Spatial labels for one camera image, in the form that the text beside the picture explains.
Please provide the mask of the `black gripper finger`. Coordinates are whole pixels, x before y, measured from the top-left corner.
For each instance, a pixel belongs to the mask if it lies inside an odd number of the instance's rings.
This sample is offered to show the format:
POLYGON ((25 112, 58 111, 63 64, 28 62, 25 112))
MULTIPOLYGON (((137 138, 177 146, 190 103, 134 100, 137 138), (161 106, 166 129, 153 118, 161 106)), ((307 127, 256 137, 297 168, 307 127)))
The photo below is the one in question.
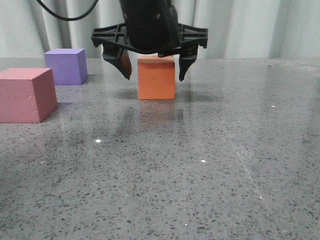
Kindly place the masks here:
POLYGON ((198 56, 198 45, 182 48, 179 55, 179 80, 182 82, 190 66, 196 61, 198 56))
POLYGON ((126 49, 115 45, 104 44, 102 58, 116 67, 126 79, 130 79, 132 64, 126 49))

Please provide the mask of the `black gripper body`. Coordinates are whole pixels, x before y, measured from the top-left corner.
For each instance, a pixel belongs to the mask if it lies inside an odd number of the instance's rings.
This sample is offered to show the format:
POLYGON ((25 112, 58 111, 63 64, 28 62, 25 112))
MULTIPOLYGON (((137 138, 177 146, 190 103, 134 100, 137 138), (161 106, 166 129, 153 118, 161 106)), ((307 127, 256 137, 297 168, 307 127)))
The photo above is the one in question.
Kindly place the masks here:
POLYGON ((207 48, 208 29, 178 22, 170 0, 121 0, 124 22, 93 30, 91 40, 99 45, 119 47, 159 57, 189 54, 198 46, 207 48))

